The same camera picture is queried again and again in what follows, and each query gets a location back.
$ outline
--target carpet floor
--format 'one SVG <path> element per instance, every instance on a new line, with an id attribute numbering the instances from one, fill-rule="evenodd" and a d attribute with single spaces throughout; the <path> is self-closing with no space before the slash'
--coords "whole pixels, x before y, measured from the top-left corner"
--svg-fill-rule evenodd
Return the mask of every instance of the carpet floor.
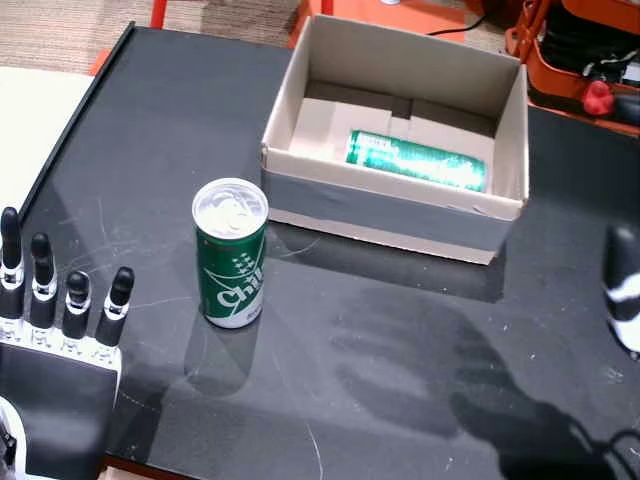
<path id="1" fill-rule="evenodd" d="M 464 7 L 463 0 L 428 0 Z M 165 28 L 284 46 L 298 0 L 171 0 Z M 0 65 L 86 73 L 130 20 L 148 25 L 152 0 L 0 0 Z M 467 23 L 478 17 L 469 13 Z M 503 31 L 467 32 L 465 43 L 499 51 Z"/>

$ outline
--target green soda can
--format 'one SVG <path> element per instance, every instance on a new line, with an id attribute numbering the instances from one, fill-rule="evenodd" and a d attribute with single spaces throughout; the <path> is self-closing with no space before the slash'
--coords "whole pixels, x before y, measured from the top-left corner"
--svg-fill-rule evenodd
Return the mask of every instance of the green soda can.
<path id="1" fill-rule="evenodd" d="M 268 212 L 262 190 L 239 178 L 214 180 L 193 199 L 201 308 L 211 323 L 239 328 L 260 314 Z"/>
<path id="2" fill-rule="evenodd" d="M 487 166 L 477 158 L 435 147 L 354 130 L 347 163 L 484 192 Z"/>

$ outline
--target table surface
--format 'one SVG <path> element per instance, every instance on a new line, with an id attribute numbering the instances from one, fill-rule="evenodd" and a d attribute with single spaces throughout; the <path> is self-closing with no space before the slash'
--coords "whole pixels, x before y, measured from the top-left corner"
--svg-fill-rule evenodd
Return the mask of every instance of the table surface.
<path id="1" fill-rule="evenodd" d="M 199 315 L 191 200 L 259 181 L 289 56 L 136 29 L 25 220 L 96 297 L 136 271 L 109 453 L 225 480 L 622 475 L 591 448 L 640 426 L 599 278 L 607 222 L 640 219 L 631 138 L 531 110 L 531 200 L 489 267 L 271 224 L 261 319 Z"/>

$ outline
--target robotic hand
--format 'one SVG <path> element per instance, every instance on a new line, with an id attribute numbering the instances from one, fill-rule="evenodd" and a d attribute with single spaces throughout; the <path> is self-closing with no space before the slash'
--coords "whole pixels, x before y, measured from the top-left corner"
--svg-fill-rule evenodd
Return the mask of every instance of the robotic hand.
<path id="1" fill-rule="evenodd" d="M 23 316 L 24 268 L 17 212 L 2 214 L 0 266 L 0 480 L 96 478 L 118 390 L 120 334 L 134 276 L 118 270 L 95 338 L 85 336 L 91 282 L 66 280 L 61 328 L 57 281 L 45 234 L 34 235 L 31 308 Z"/>
<path id="2" fill-rule="evenodd" d="M 609 326 L 634 360 L 640 358 L 640 237 L 627 227 L 607 232 L 603 268 Z"/>

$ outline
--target gray tape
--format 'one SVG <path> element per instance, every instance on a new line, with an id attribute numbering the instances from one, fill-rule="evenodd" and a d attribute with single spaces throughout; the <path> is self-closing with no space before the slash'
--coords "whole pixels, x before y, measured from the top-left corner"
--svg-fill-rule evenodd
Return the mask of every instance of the gray tape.
<path id="1" fill-rule="evenodd" d="M 495 251 L 511 222 L 262 170 L 269 206 L 322 220 Z"/>

